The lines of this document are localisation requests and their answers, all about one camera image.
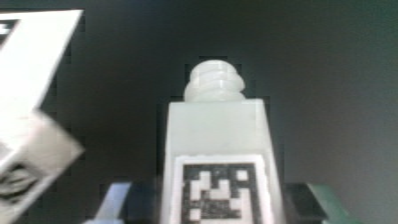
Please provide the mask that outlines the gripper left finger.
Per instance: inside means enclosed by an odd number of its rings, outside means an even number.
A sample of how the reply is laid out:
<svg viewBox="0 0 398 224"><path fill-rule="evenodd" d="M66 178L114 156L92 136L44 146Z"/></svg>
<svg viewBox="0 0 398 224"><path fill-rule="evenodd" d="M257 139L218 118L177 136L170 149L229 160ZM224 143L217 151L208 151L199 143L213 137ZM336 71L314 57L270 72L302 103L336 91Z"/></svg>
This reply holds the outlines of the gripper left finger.
<svg viewBox="0 0 398 224"><path fill-rule="evenodd" d="M87 224L151 224L154 187L140 182L114 182L94 218Z"/></svg>

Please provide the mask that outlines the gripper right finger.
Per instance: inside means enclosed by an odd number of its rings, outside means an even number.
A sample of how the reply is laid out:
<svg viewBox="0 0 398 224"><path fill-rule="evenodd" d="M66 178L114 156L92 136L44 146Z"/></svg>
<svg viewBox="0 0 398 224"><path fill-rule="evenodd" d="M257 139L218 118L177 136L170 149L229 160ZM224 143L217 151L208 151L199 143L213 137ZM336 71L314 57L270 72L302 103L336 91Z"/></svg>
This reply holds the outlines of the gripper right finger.
<svg viewBox="0 0 398 224"><path fill-rule="evenodd" d="M343 207L329 186L313 183L284 185L288 224L362 224Z"/></svg>

